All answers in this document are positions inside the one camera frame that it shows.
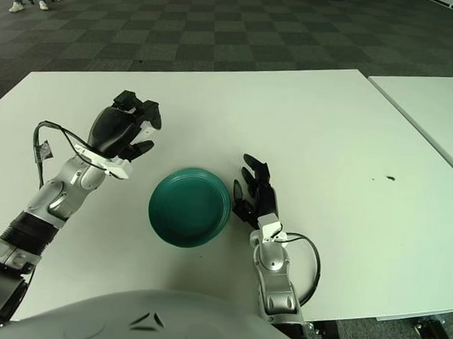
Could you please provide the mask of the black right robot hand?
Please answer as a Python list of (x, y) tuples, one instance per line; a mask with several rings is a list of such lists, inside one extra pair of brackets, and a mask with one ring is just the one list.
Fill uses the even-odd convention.
[(249, 154), (244, 154), (243, 160), (254, 173), (251, 174), (247, 167), (241, 169), (242, 178), (248, 188), (247, 192), (253, 202), (244, 198), (242, 186), (235, 179), (232, 210), (242, 222), (246, 222), (258, 230), (260, 217), (272, 213), (278, 216), (277, 199), (275, 190), (270, 184), (268, 164), (260, 162)]

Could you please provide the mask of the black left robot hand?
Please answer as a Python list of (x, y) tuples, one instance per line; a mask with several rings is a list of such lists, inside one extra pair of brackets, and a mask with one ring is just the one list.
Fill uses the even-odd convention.
[(162, 127), (158, 103), (124, 90), (92, 124), (88, 147), (104, 158), (134, 161), (154, 146), (149, 133)]

